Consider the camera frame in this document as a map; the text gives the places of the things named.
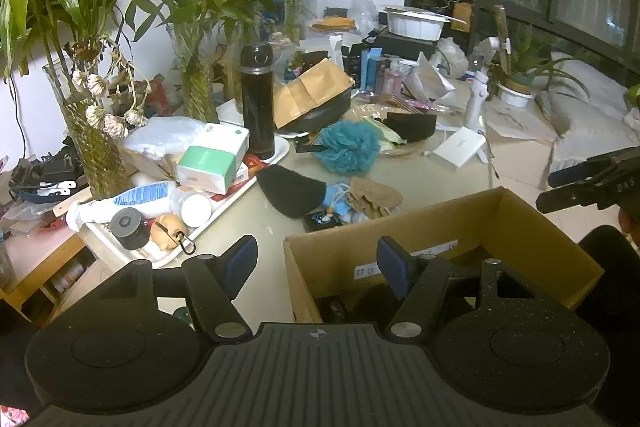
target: white label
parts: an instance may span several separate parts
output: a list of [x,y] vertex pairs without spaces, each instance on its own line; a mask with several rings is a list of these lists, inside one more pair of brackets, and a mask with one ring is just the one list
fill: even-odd
[[356,266],[353,269],[353,280],[366,279],[367,277],[373,277],[380,273],[378,263],[363,264],[362,266]]
[[435,247],[425,248],[424,250],[420,250],[412,253],[414,257],[418,257],[419,255],[425,255],[426,253],[430,253],[432,255],[437,255],[439,253],[444,253],[449,250],[453,250],[458,246],[458,240],[454,239],[453,241],[449,241],[448,243],[443,243],[442,245],[436,245]]

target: brown cloth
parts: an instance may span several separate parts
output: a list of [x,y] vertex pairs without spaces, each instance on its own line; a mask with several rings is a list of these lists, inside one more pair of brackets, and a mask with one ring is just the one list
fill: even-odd
[[351,178],[347,203],[364,212],[369,219],[388,216],[402,203],[402,194],[394,188],[364,178]]

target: metal screw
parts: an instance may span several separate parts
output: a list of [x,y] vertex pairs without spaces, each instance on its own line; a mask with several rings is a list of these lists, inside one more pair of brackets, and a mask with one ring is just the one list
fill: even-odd
[[391,326],[391,332],[401,339],[412,339],[422,333],[422,328],[412,322],[398,322]]
[[246,333],[246,328],[237,322],[225,322],[218,324],[214,331],[222,339],[236,339]]

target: black sponge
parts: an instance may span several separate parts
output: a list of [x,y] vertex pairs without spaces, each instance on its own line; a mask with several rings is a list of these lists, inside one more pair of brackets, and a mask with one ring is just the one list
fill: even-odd
[[270,203],[281,214],[292,219],[303,217],[320,206],[326,195],[326,183],[280,165],[262,169],[256,177]]

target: black thermos bottle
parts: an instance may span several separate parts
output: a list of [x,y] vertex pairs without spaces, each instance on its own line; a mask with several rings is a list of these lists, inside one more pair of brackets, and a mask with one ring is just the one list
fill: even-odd
[[246,44],[240,51],[240,83],[249,152],[261,160],[275,154],[273,137],[273,49],[268,42]]

